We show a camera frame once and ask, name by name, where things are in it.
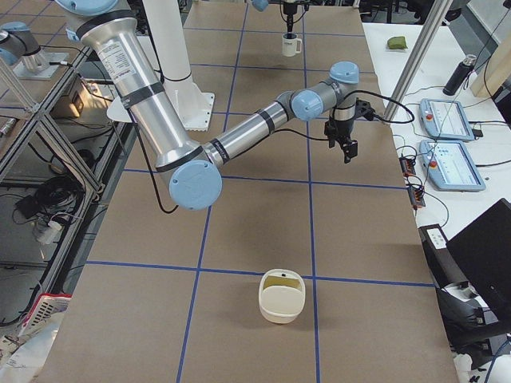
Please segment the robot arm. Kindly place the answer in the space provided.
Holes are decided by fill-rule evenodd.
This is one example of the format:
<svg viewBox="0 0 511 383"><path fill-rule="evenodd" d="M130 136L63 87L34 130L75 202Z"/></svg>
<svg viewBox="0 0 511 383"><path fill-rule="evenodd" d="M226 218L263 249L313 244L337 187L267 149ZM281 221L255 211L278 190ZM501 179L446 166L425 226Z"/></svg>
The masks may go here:
<svg viewBox="0 0 511 383"><path fill-rule="evenodd" d="M295 24L294 17L297 14L299 2L298 1L278 1L279 12L281 18L285 21L287 32L284 34L285 38L293 38L293 25ZM259 12L267 9L270 2L268 0L252 0L252 6Z"/></svg>
<svg viewBox="0 0 511 383"><path fill-rule="evenodd" d="M115 105L138 124L155 156L155 169L180 207L202 210L212 206L222 190L220 167L272 135L292 119L314 120L329 114L326 135L339 145L345 160L357 153L350 138L356 110L359 69L341 61L327 79L307 89L287 91L234 128L205 144L190 138L192 130L209 126L215 97L192 78L179 6L174 1L147 1L146 18L155 69L136 35L137 20L125 1L62 1L68 36L91 48L117 91Z"/></svg>

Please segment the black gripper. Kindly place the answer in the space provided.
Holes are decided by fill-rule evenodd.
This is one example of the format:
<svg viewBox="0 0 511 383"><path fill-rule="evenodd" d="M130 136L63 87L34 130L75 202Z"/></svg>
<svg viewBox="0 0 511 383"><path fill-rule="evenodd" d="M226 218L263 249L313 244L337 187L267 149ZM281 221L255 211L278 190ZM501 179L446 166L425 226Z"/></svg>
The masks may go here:
<svg viewBox="0 0 511 383"><path fill-rule="evenodd" d="M353 120L336 120L331 117L324 125L328 148L338 143L343 150L344 163L350 163L358 155L358 141L351 138L353 127Z"/></svg>
<svg viewBox="0 0 511 383"><path fill-rule="evenodd" d="M287 32L285 33L286 39L293 39L295 35L293 33L294 15L297 13L299 6L298 0L283 0L282 8L283 14L286 16Z"/></svg>

